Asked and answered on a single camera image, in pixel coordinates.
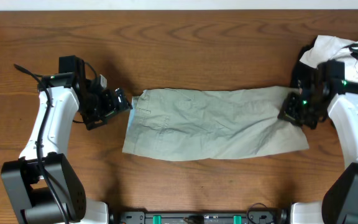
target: green tape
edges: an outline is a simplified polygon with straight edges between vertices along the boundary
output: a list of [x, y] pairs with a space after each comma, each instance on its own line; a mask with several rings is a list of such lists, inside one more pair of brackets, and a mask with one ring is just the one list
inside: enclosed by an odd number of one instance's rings
[[234, 224], [241, 224], [241, 216], [240, 215], [235, 215], [233, 217], [233, 219], [234, 219], [234, 221], [233, 221]]
[[161, 224], [161, 216], [160, 215], [153, 216], [153, 224]]

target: gray cloth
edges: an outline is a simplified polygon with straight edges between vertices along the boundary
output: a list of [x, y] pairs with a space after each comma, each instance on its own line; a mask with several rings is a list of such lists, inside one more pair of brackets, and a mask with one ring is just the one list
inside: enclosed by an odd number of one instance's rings
[[145, 90], [133, 98], [123, 152], [168, 161], [243, 159], [308, 149], [299, 127], [277, 119], [294, 89]]

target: white wall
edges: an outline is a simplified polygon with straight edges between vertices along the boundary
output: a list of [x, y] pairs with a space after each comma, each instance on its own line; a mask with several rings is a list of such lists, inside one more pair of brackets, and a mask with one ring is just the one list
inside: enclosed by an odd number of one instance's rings
[[0, 11], [358, 9], [358, 0], [0, 0]]

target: folded cloth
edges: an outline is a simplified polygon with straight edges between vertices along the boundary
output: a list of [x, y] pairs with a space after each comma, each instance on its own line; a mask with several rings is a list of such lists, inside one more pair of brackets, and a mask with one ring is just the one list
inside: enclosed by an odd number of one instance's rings
[[[303, 54], [300, 62], [312, 68], [317, 68], [317, 65], [321, 62], [336, 59], [345, 63], [345, 79], [358, 82], [358, 59], [351, 56], [352, 52], [348, 47], [352, 44], [358, 44], [358, 41], [319, 35], [314, 47]], [[358, 50], [358, 45], [356, 46], [351, 48]]]
[[308, 149], [277, 119], [292, 88], [145, 90], [133, 98], [123, 152], [168, 161], [243, 159]]

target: wooden surface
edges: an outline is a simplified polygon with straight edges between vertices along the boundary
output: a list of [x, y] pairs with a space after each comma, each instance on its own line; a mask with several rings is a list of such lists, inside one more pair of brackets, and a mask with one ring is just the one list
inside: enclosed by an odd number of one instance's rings
[[[318, 34], [358, 40], [358, 11], [0, 12], [0, 170], [26, 145], [39, 107], [36, 82], [13, 63], [51, 74], [59, 56], [74, 54], [130, 95], [285, 86], [299, 50]], [[344, 170], [329, 122], [305, 128], [307, 151], [168, 162], [121, 152], [127, 119], [93, 131], [73, 124], [68, 149], [87, 196], [115, 211], [289, 206], [322, 200]], [[15, 222], [0, 178], [0, 223]]]

